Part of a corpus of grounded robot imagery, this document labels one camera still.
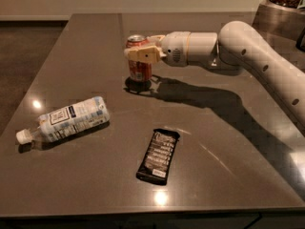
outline candy bar wrapper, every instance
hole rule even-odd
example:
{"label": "candy bar wrapper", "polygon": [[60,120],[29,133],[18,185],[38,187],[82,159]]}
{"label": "candy bar wrapper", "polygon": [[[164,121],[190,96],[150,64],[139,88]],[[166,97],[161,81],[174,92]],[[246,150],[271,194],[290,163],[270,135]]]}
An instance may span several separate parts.
{"label": "candy bar wrapper", "polygon": [[179,138],[178,132],[154,129],[150,145],[136,177],[152,184],[166,185],[173,152]]}

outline table surface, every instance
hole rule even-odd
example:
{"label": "table surface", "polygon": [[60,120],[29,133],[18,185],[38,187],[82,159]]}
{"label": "table surface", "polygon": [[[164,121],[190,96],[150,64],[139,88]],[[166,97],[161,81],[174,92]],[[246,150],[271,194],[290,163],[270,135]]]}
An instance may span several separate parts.
{"label": "table surface", "polygon": [[[73,15],[1,136],[0,216],[304,208],[304,137],[247,71],[161,62],[152,67],[160,80],[154,94],[124,90],[129,35],[219,32],[229,21],[252,19],[251,13]],[[304,66],[295,42],[264,36]],[[95,95],[107,102],[109,126],[20,153],[17,131]],[[135,177],[155,128],[181,135],[166,186]]]}

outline robotic arm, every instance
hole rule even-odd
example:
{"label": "robotic arm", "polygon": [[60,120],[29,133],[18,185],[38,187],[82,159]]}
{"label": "robotic arm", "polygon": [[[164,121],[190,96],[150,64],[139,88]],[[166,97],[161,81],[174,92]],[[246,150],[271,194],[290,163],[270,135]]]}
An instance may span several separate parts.
{"label": "robotic arm", "polygon": [[209,69],[251,72],[283,108],[302,134],[305,133],[305,74],[275,52],[246,23],[234,21],[216,33],[172,32],[148,38],[150,43],[125,50],[129,60],[176,67],[198,65]]}

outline soda can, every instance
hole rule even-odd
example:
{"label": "soda can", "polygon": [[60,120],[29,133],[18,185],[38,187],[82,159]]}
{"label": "soda can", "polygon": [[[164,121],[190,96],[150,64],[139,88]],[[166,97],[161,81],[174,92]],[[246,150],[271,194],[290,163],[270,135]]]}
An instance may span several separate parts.
{"label": "soda can", "polygon": [[[126,48],[142,46],[148,44],[149,40],[146,36],[135,34],[127,39]],[[147,82],[152,78],[152,64],[141,63],[129,60],[131,80],[135,82]]]}

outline floor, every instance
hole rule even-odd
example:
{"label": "floor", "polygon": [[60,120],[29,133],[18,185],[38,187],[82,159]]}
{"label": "floor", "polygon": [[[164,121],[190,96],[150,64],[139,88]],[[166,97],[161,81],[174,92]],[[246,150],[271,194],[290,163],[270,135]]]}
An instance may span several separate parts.
{"label": "floor", "polygon": [[0,22],[0,136],[65,22]]}

